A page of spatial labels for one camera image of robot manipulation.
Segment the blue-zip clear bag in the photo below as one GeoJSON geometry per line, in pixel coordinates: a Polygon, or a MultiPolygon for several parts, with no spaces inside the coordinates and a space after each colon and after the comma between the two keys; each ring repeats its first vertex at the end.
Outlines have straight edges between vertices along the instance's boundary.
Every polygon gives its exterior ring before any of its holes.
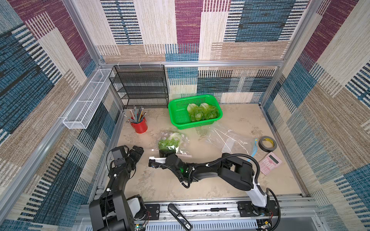
{"type": "Polygon", "coordinates": [[[240,153],[254,157],[258,151],[257,138],[241,136],[216,122],[208,127],[205,138],[207,143],[215,146],[221,153],[240,153]]]}

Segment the coloured pencils bundle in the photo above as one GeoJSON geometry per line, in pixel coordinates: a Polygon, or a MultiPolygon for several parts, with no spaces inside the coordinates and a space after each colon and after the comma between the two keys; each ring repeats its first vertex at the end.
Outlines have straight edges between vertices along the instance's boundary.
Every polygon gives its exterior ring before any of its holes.
{"type": "Polygon", "coordinates": [[[128,119],[128,122],[138,124],[145,120],[146,112],[144,111],[143,106],[134,106],[133,109],[128,110],[129,115],[126,115],[124,112],[123,116],[128,119]]]}

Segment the black tape roll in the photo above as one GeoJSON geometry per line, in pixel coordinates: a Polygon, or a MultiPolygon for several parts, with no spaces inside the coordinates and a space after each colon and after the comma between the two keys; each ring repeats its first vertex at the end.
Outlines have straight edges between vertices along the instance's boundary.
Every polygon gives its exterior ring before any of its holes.
{"type": "Polygon", "coordinates": [[[264,152],[267,153],[273,152],[278,147],[276,141],[269,136],[261,137],[258,141],[258,145],[264,152]]]}

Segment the pink-zip clear bag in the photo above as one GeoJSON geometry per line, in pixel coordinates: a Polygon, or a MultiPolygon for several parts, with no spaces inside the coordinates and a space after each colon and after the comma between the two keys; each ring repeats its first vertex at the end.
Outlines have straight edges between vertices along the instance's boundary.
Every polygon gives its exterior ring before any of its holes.
{"type": "Polygon", "coordinates": [[[189,157],[192,155],[187,148],[189,147],[189,138],[187,135],[178,131],[161,130],[158,141],[159,155],[162,158],[176,154],[178,157],[189,157]]]}

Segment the green plastic basket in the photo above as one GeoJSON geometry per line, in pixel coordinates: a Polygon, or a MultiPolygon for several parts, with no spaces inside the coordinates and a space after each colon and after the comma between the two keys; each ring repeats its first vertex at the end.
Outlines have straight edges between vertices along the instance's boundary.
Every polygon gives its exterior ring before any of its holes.
{"type": "Polygon", "coordinates": [[[223,116],[223,112],[216,98],[211,95],[198,95],[172,100],[169,103],[168,108],[172,124],[180,130],[211,125],[215,121],[220,120],[223,116]],[[200,121],[192,122],[187,107],[190,104],[200,105],[201,103],[207,103],[210,106],[214,106],[217,109],[217,116],[211,119],[202,119],[200,121]]]}

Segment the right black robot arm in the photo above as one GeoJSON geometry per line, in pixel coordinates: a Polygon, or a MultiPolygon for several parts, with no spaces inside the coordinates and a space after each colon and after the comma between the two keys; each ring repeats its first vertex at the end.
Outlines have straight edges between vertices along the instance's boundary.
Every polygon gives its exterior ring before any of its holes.
{"type": "Polygon", "coordinates": [[[251,202],[242,206],[254,216],[279,216],[280,206],[275,194],[267,188],[263,191],[258,177],[260,166],[246,154],[223,153],[222,157],[207,163],[185,163],[176,154],[166,158],[150,157],[148,165],[153,168],[169,169],[185,187],[203,179],[219,177],[234,188],[247,193],[251,202]]]}

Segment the pink calculator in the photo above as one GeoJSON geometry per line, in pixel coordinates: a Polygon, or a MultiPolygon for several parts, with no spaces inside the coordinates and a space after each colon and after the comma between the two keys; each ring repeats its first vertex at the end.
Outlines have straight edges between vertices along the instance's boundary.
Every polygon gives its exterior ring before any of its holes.
{"type": "Polygon", "coordinates": [[[273,152],[268,153],[261,161],[259,161],[260,171],[264,175],[268,175],[272,170],[282,164],[282,160],[273,152]]]}

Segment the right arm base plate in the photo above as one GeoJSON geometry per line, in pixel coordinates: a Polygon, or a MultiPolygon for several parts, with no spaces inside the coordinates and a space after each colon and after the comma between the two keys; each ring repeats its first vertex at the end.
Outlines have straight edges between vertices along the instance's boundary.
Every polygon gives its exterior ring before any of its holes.
{"type": "Polygon", "coordinates": [[[274,200],[269,200],[265,208],[252,205],[251,201],[237,202],[237,208],[241,217],[271,217],[278,216],[280,211],[274,200]]]}

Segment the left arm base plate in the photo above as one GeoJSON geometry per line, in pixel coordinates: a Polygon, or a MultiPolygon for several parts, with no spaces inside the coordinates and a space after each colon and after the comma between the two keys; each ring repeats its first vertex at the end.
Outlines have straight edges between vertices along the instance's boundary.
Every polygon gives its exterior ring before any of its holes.
{"type": "Polygon", "coordinates": [[[160,205],[159,204],[147,204],[141,206],[139,212],[135,215],[135,218],[142,221],[159,220],[160,217],[160,205]]]}

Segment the black handheld device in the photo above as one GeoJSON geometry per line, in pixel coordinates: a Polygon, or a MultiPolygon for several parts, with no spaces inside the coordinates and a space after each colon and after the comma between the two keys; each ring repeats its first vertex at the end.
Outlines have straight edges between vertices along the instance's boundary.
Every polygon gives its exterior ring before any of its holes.
{"type": "Polygon", "coordinates": [[[168,211],[186,231],[192,230],[193,226],[174,204],[168,204],[168,211]]]}

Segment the red pencil cup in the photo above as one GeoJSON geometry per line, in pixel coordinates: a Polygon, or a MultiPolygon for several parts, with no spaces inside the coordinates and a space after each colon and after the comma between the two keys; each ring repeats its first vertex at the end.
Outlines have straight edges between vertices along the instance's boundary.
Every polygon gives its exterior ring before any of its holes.
{"type": "Polygon", "coordinates": [[[130,124],[133,127],[133,129],[135,130],[135,132],[138,133],[138,134],[145,133],[148,129],[145,117],[139,123],[131,122],[130,124]]]}

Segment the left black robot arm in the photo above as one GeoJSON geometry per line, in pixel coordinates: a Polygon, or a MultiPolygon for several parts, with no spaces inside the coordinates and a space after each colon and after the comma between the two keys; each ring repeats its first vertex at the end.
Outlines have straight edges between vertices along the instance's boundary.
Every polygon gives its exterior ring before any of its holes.
{"type": "Polygon", "coordinates": [[[124,195],[125,186],[144,153],[143,147],[126,145],[111,150],[113,161],[108,166],[108,186],[99,199],[89,204],[94,231],[133,231],[134,215],[124,195]]]}

